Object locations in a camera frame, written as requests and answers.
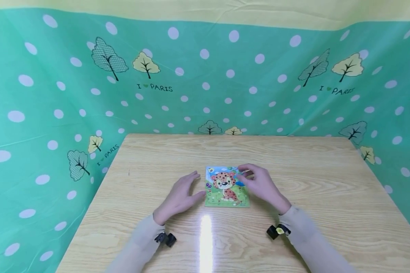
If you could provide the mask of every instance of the beige sleeve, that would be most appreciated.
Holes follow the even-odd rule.
[[[164,230],[165,226],[156,224],[153,215],[144,218],[105,273],[140,273],[158,249],[155,238]]]
[[[355,273],[355,269],[317,230],[311,218],[292,206],[280,216],[280,223],[291,233],[288,239],[302,256],[311,273]]]

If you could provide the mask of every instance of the light wood grain surface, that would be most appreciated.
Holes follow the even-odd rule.
[[[346,138],[133,135],[125,138],[58,271],[104,272],[136,224],[180,176],[205,166],[255,163],[302,207],[361,272],[410,272],[410,225]],[[178,241],[145,272],[307,272],[286,238],[265,231],[276,216],[251,197],[249,209],[200,204],[167,223]]]

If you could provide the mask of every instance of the cartoon leopard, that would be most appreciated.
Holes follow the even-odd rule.
[[[235,192],[230,190],[230,188],[235,185],[234,176],[235,173],[220,172],[217,175],[211,176],[211,179],[214,181],[214,187],[222,190],[222,200],[234,202],[233,205],[236,206],[237,204],[240,204],[240,200],[237,198]]]

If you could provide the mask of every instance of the left hand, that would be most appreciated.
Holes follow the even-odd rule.
[[[199,173],[194,171],[179,178],[179,180],[173,185],[164,202],[155,210],[155,212],[153,212],[153,219],[156,224],[164,225],[171,216],[185,212],[204,199],[206,194],[205,190],[192,196],[189,193],[191,184],[199,177]]]

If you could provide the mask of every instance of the polka dot fabric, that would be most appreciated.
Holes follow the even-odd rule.
[[[410,22],[0,11],[0,272],[55,272],[127,134],[231,132],[348,138],[410,223]]]

